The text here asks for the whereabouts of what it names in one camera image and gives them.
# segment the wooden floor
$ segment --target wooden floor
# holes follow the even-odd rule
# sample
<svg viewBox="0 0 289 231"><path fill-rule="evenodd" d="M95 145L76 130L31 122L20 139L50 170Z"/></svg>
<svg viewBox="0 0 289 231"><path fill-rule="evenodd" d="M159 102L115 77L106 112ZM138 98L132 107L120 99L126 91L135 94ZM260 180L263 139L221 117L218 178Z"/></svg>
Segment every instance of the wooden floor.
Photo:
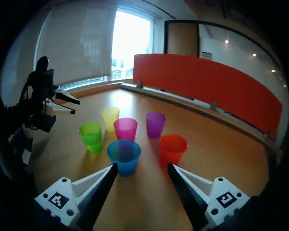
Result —
<svg viewBox="0 0 289 231"><path fill-rule="evenodd" d="M80 105L66 106L76 109L76 114L57 116L49 134L36 131L34 136L31 166L40 193L61 177L76 181L111 164L106 149L116 140L115 133L103 131L103 150L98 155L88 153L78 135L84 122L102 124L101 109L115 106L120 109L120 118L138 121L138 168L131 177L117 176L95 231L192 228L166 169L158 164L158 140L146 136L147 112L166 114L163 134L176 133L188 141L180 167L209 180L223 176L249 196L259 195L268 181L266 154L260 143L194 112L122 89L84 97Z"/></svg>

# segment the orange plastic cup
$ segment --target orange plastic cup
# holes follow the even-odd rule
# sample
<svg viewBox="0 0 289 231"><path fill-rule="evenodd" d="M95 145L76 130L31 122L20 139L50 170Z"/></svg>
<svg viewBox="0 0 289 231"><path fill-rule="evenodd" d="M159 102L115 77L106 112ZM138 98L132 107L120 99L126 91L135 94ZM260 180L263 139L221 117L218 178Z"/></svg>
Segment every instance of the orange plastic cup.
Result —
<svg viewBox="0 0 289 231"><path fill-rule="evenodd" d="M187 141L179 135L162 136L160 139L160 165L167 168L168 163L178 164L187 147Z"/></svg>

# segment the green plastic cup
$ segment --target green plastic cup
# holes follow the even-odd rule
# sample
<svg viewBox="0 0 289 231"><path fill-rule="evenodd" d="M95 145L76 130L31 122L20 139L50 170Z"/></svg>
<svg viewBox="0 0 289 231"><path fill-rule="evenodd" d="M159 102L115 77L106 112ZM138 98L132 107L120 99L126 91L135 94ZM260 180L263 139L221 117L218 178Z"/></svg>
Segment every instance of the green plastic cup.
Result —
<svg viewBox="0 0 289 231"><path fill-rule="evenodd" d="M102 128L97 122L86 122L78 130L82 141L91 153L102 151Z"/></svg>
<svg viewBox="0 0 289 231"><path fill-rule="evenodd" d="M101 111L105 129L114 131L113 123L119 119L120 110L116 107L106 107Z"/></svg>

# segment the window sill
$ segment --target window sill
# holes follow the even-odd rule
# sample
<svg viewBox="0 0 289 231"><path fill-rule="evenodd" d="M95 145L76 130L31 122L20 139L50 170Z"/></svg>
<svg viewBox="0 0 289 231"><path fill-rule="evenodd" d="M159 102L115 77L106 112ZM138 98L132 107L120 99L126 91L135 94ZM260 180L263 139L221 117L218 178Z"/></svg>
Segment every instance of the window sill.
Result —
<svg viewBox="0 0 289 231"><path fill-rule="evenodd" d="M68 91L69 94L73 94L73 93L81 92L81 91L88 90L91 88L100 87L100 86L109 85L109 84L115 84L119 82L131 84L133 83L133 78L114 79L114 80L109 80L109 81L106 80L106 81L100 81L100 82L95 82L95 83L90 83L90 84L84 84L84 85L76 86L73 88L67 88L66 91Z"/></svg>

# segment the blue plastic cup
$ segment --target blue plastic cup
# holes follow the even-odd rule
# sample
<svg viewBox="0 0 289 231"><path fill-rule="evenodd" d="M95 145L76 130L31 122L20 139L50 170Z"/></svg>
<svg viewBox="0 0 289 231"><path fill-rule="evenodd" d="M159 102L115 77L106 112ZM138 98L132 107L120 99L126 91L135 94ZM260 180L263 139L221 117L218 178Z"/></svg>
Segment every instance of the blue plastic cup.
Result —
<svg viewBox="0 0 289 231"><path fill-rule="evenodd" d="M112 142L107 148L107 155L111 162L118 164L120 176L131 176L135 173L141 149L131 140Z"/></svg>

